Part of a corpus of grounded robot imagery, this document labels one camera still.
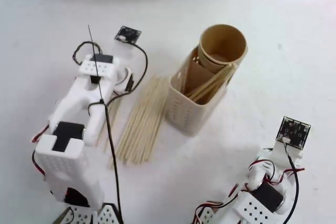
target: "cup rim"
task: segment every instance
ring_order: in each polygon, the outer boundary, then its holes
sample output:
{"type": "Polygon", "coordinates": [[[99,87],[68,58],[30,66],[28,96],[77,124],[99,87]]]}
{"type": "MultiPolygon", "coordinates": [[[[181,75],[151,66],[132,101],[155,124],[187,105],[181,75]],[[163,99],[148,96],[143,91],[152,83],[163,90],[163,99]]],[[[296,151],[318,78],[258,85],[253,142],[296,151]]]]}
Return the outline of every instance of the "cup rim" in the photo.
{"type": "Polygon", "coordinates": [[[211,63],[216,64],[216,65],[221,65],[221,66],[223,66],[223,65],[227,65],[227,64],[231,64],[231,63],[236,63],[236,62],[238,62],[238,61],[241,61],[242,58],[244,57],[244,55],[246,54],[246,50],[247,50],[247,43],[246,43],[246,38],[245,38],[244,34],[243,34],[238,28],[236,28],[236,27],[234,27],[234,26],[231,26],[231,25],[226,25],[226,24],[217,24],[217,25],[209,26],[208,28],[206,28],[206,29],[202,32],[202,34],[201,34],[201,36],[200,36],[200,38],[199,38],[198,46],[201,47],[201,51],[202,51],[203,55],[204,55],[209,61],[211,61],[211,63]],[[204,50],[204,48],[203,48],[203,46],[202,46],[202,37],[203,37],[203,35],[204,35],[204,33],[205,33],[206,31],[208,31],[210,28],[213,28],[213,27],[215,27],[215,26],[231,27],[231,28],[237,30],[237,31],[240,33],[240,35],[243,37],[244,42],[245,42],[245,49],[244,49],[244,52],[242,53],[242,55],[241,55],[238,59],[233,60],[233,61],[219,61],[219,60],[216,60],[216,59],[212,58],[212,57],[211,57],[211,56],[204,50]]]}

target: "white tabletop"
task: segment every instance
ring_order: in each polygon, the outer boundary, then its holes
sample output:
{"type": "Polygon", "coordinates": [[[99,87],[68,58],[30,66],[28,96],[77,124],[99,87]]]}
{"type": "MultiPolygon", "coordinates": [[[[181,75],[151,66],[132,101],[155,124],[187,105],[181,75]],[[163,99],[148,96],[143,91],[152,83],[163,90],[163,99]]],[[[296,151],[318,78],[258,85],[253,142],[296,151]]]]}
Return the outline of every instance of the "white tabletop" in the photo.
{"type": "MultiPolygon", "coordinates": [[[[312,125],[290,223],[333,223],[336,0],[0,0],[1,222],[51,223],[64,210],[34,169],[29,140],[72,85],[71,56],[89,39],[88,24],[108,54],[122,25],[141,30],[146,81],[172,75],[218,23],[244,33],[247,57],[196,137],[163,122],[149,163],[118,166],[125,222],[190,223],[198,204],[224,199],[259,148],[273,146],[287,115],[312,125]]],[[[116,142],[137,96],[121,103],[116,142]]],[[[99,160],[106,202],[116,203],[110,153],[88,151],[99,160]]]]}

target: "perforated container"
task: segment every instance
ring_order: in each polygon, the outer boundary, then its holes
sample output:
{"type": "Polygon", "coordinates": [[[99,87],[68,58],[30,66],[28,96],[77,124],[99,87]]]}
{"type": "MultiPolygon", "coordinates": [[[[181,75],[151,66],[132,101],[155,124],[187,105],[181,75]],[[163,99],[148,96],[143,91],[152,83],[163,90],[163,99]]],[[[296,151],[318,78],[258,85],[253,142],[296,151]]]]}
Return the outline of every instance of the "perforated container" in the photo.
{"type": "Polygon", "coordinates": [[[227,82],[224,82],[216,94],[206,104],[200,105],[184,95],[190,68],[202,72],[197,78],[213,74],[200,66],[197,47],[189,54],[179,71],[170,79],[167,96],[166,118],[184,134],[194,136],[202,128],[211,112],[226,93],[227,82]]]}

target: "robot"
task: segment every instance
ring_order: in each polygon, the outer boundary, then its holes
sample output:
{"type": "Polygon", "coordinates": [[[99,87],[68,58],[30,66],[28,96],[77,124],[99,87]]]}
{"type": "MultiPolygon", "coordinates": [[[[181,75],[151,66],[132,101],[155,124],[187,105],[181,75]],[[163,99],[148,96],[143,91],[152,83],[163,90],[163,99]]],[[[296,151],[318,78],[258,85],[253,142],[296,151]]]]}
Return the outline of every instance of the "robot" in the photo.
{"type": "Polygon", "coordinates": [[[304,170],[300,161],[309,130],[310,125],[284,117],[274,147],[260,151],[248,167],[247,181],[235,185],[226,204],[208,201],[198,206],[193,223],[287,223],[298,200],[297,173],[304,170]]]}

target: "paper cup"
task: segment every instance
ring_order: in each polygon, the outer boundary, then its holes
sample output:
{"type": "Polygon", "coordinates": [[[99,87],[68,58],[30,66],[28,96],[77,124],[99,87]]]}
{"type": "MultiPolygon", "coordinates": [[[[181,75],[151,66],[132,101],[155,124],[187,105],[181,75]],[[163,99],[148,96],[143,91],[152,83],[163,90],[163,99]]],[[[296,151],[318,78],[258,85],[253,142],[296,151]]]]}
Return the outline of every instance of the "paper cup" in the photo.
{"type": "Polygon", "coordinates": [[[230,25],[211,26],[199,39],[199,60],[212,73],[219,72],[228,64],[239,65],[246,53],[247,44],[244,35],[230,25]]]}

